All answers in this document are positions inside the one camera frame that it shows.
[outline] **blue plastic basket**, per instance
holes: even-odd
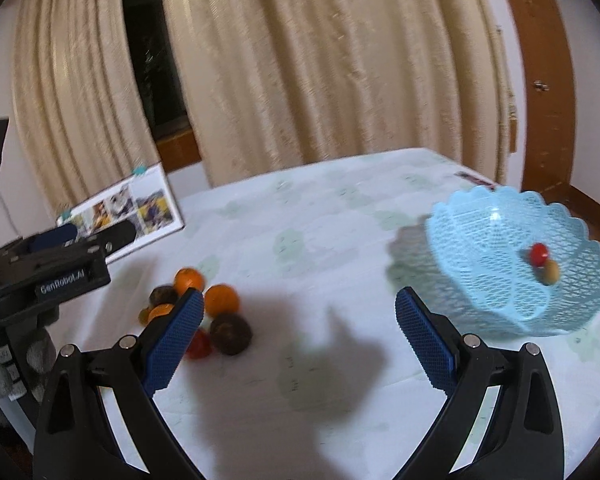
[[[507,319],[524,334],[577,330],[600,311],[600,243],[560,203],[532,191],[483,186],[453,193],[427,220],[438,266],[472,307]],[[560,280],[538,279],[528,262],[535,242],[558,262]]]

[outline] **red fruit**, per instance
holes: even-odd
[[[213,351],[211,339],[203,330],[196,330],[193,339],[187,348],[186,355],[190,359],[203,359]]]
[[[549,258],[549,249],[544,244],[533,244],[529,251],[529,261],[534,267],[542,267]]]

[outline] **curtain fold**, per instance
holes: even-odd
[[[22,0],[13,101],[24,150],[57,213],[159,160],[122,0]]]
[[[486,0],[163,2],[213,185],[411,146],[503,179],[508,82]]]

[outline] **beige curtain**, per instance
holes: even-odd
[[[410,146],[503,179],[508,88],[486,0],[163,1],[214,185]]]
[[[13,67],[20,137],[56,212],[158,162],[122,0],[22,0]]]

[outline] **tablecloth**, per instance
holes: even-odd
[[[190,196],[180,203],[186,227],[113,263],[110,285],[61,307],[52,338],[58,348],[72,342],[87,351],[139,334],[138,312],[152,288],[196,267],[209,284],[238,290],[254,332],[240,356],[183,360],[154,397],[202,473],[210,480],[393,478],[445,402],[395,321],[397,290],[419,286],[408,283],[414,278],[402,256],[430,257],[423,219],[434,203],[472,186],[455,176],[459,170],[468,171],[418,148]],[[441,313],[462,325],[461,313]],[[570,335],[481,335],[500,348],[540,345],[570,473],[600,435],[600,313]],[[472,460],[496,394],[490,388],[457,466]],[[125,458],[144,468],[112,392],[104,399]]]

